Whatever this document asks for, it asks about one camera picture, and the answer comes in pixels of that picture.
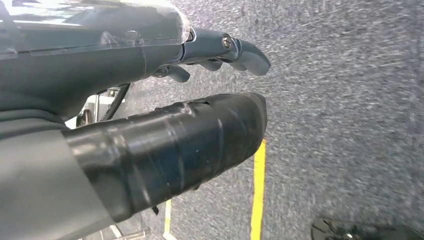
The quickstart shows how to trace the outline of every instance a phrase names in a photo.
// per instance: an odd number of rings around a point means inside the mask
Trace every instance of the robotic finger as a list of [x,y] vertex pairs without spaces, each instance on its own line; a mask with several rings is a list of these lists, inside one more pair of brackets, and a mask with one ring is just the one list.
[[170,76],[181,82],[181,79],[188,80],[190,74],[181,68],[173,69],[177,64],[201,65],[209,71],[217,71],[223,63],[256,76],[265,75],[271,67],[264,53],[250,42],[233,38],[225,32],[192,28],[188,41],[181,45],[179,53],[153,76]]

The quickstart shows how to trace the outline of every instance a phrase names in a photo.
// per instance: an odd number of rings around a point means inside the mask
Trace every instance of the gray plastic casing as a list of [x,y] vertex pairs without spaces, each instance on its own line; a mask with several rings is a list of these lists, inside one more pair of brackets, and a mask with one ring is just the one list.
[[59,130],[4,139],[0,149],[2,239],[75,240],[113,223]]

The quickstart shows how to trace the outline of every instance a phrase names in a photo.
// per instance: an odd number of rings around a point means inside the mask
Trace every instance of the transparent plastic cover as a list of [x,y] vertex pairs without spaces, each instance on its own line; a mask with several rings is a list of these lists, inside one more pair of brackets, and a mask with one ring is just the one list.
[[167,0],[0,1],[0,60],[180,45],[189,34],[186,16]]

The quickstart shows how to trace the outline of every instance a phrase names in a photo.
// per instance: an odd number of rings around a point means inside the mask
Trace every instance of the black shoe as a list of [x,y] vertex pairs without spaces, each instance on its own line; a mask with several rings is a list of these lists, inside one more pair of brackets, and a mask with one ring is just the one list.
[[424,240],[407,226],[380,226],[317,218],[310,229],[312,240]]

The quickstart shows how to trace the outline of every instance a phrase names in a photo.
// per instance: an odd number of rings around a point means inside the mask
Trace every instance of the gray plastic part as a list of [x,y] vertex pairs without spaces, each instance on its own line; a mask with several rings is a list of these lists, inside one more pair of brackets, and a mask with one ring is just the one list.
[[178,65],[173,65],[168,69],[168,76],[179,83],[185,83],[189,80],[190,73]]
[[194,28],[194,39],[184,44],[184,56],[180,60],[183,64],[192,64],[206,61],[230,52],[223,46],[223,37],[230,37],[221,31],[212,31],[202,28]]
[[113,223],[59,130],[0,141],[5,240],[75,240]]
[[206,61],[201,61],[198,64],[209,71],[217,71],[221,68],[221,66],[223,65],[223,62],[219,60],[217,61],[206,60]]
[[47,130],[67,129],[66,125],[38,118],[0,121],[0,140]]
[[241,54],[239,58],[231,62],[230,65],[239,71],[248,70],[256,76],[265,75],[270,69],[271,63],[264,53],[250,42],[238,39],[236,41],[240,43]]
[[0,1],[0,112],[66,121],[90,95],[152,75],[189,35],[166,1],[54,2]]

